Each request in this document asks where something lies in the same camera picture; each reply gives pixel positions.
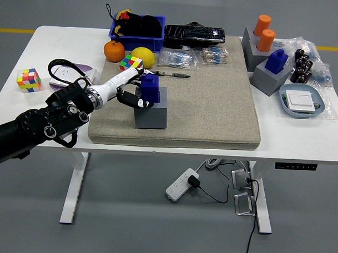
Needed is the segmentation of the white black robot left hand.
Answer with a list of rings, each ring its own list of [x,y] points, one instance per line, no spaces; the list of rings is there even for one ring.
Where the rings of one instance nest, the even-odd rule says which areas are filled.
[[[148,102],[135,94],[126,92],[123,88],[127,84],[132,84],[135,79],[142,74],[152,73],[145,68],[128,68],[106,81],[103,85],[93,85],[88,88],[90,95],[94,97],[94,109],[103,108],[107,101],[117,98],[118,102],[131,108],[151,108],[154,103]]]

